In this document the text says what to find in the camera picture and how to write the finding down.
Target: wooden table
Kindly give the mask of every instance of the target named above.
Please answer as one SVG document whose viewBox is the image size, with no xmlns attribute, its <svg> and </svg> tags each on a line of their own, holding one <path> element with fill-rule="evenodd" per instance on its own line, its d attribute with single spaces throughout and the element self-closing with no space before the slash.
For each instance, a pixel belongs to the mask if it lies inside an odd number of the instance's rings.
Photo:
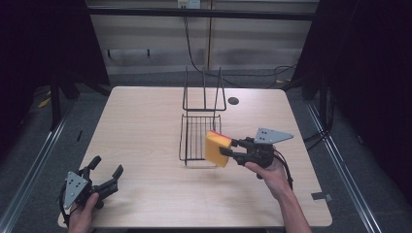
<svg viewBox="0 0 412 233">
<path fill-rule="evenodd" d="M 179 159 L 182 87 L 116 87 L 108 100 L 82 167 L 100 155 L 92 171 L 94 184 L 124 168 L 119 191 L 94 212 L 94 227 L 276 227 L 283 226 L 277 201 L 264 181 L 230 159 L 225 168 L 185 166 Z M 214 98 L 215 89 L 207 89 Z M 321 188 L 297 128 L 285 92 L 269 89 L 225 90 L 227 104 L 219 112 L 222 132 L 234 139 L 255 137 L 259 127 L 292 133 L 276 148 L 287 159 L 294 192 L 311 226 L 328 226 L 325 200 L 311 193 Z M 189 89 L 189 106 L 202 107 L 201 88 Z"/>
</svg>

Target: metal wire rack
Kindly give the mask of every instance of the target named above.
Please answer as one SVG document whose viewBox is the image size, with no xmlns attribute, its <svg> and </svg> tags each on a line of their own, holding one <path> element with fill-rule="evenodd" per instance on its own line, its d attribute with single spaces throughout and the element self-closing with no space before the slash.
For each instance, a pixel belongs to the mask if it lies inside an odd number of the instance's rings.
<svg viewBox="0 0 412 233">
<path fill-rule="evenodd" d="M 213 98 L 213 108 L 208 107 L 206 92 L 208 92 L 207 89 L 209 89 L 209 87 L 206 88 L 206 76 L 204 72 L 202 72 L 202 88 L 203 106 L 201 108 L 189 108 L 189 79 L 187 68 L 182 105 L 185 113 L 182 114 L 181 140 L 179 146 L 179 159 L 185 161 L 186 166 L 188 166 L 188 161 L 205 160 L 204 141 L 207 132 L 214 130 L 222 133 L 222 119 L 220 115 L 216 115 L 216 112 L 226 110 L 222 70 L 219 71 L 216 87 L 211 87 L 216 89 Z M 223 103 L 217 108 L 219 94 L 222 95 Z"/>
</svg>

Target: floor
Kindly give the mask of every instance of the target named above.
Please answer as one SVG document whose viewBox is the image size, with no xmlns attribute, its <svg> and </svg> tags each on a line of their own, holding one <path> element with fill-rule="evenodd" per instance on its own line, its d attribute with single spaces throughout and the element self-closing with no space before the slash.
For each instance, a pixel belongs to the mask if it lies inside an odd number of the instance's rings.
<svg viewBox="0 0 412 233">
<path fill-rule="evenodd" d="M 155 72 L 155 66 L 150 65 L 138 71 L 138 63 L 131 57 L 144 55 L 142 51 L 139 52 L 116 51 L 112 52 L 112 58 L 110 58 L 106 51 L 102 51 L 109 67 L 112 87 L 116 85 L 179 86 L 182 84 L 185 66 L 178 65 L 171 68 L 169 72 L 160 72 L 165 71 L 161 69 Z M 156 54 L 153 52 L 150 59 L 157 60 Z M 164 61 L 164 59 L 166 58 L 160 57 L 158 60 Z M 293 63 L 276 63 L 277 65 L 292 66 Z M 122 70 L 122 66 L 126 71 L 116 72 L 116 70 Z M 226 74 L 224 76 L 225 87 L 281 87 L 292 77 L 293 68 L 275 71 L 276 66 L 273 65 L 271 69 L 267 67 L 255 69 L 257 67 L 253 66 L 247 66 L 248 69 L 223 69 L 223 73 Z M 276 76 L 270 75 L 279 71 L 284 72 Z M 189 73 L 191 76 L 200 76 L 195 71 Z M 44 166 L 40 169 L 37 179 L 33 181 L 27 199 L 23 200 L 21 209 L 17 211 L 18 218 L 9 223 L 12 225 L 13 232 L 66 231 L 56 224 L 58 207 L 55 199 L 64 182 L 65 173 L 79 167 L 107 101 L 107 97 L 86 86 L 80 84 L 79 89 L 81 96 L 76 102 L 70 102 L 62 97 L 63 110 L 70 109 L 72 106 L 71 111 L 67 115 L 58 140 L 51 148 L 49 157 L 44 161 Z M 2 218 L 13 203 L 31 165 L 38 158 L 44 142 L 50 136 L 51 105 L 48 104 L 44 108 L 37 107 L 47 90 L 45 86 L 34 93 L 33 106 L 21 125 L 19 137 L 7 159 L 0 165 Z M 308 138 L 317 133 L 316 124 L 308 110 L 308 103 L 301 97 L 301 89 L 292 89 L 287 92 L 287 95 L 302 137 Z M 405 202 L 394 183 L 379 168 L 370 150 L 359 142 L 356 131 L 352 129 L 350 122 L 339 113 L 338 109 L 334 115 L 330 135 L 341 152 L 341 164 L 345 165 L 352 174 L 379 228 L 370 230 L 361 219 L 360 210 L 354 204 L 354 198 L 350 196 L 350 192 L 342 181 L 336 164 L 331 159 L 325 144 L 320 142 L 309 150 L 309 155 L 324 193 L 332 197 L 328 206 L 333 217 L 333 224 L 326 228 L 314 228 L 314 232 L 412 232 L 412 208 Z M 307 147 L 309 148 L 314 142 L 316 140 L 307 143 Z M 98 230 L 98 232 L 126 231 L 126 229 Z M 281 232 L 282 230 L 270 229 L 270 231 Z"/>
</svg>

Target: yellow sponge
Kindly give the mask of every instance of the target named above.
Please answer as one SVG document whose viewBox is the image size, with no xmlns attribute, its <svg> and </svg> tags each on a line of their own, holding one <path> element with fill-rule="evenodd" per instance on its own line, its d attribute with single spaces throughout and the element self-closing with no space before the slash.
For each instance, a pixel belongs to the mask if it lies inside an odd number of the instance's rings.
<svg viewBox="0 0 412 233">
<path fill-rule="evenodd" d="M 221 155 L 219 147 L 230 149 L 230 146 L 230 138 L 213 130 L 209 131 L 205 138 L 205 159 L 220 167 L 225 167 L 229 157 Z"/>
</svg>

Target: human arm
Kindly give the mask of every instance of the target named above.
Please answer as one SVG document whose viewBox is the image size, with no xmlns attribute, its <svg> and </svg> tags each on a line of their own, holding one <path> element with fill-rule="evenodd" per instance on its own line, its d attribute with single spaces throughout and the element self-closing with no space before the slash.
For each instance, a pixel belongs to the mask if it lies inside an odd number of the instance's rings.
<svg viewBox="0 0 412 233">
<path fill-rule="evenodd" d="M 91 213 L 99 199 L 97 192 L 91 194 L 86 205 L 79 206 L 74 203 L 71 208 L 68 233 L 88 233 L 91 230 Z"/>
<path fill-rule="evenodd" d="M 247 162 L 245 167 L 261 175 L 273 197 L 278 200 L 288 233 L 312 232 L 279 161 L 274 159 L 272 165 L 264 169 L 253 162 Z"/>
</svg>

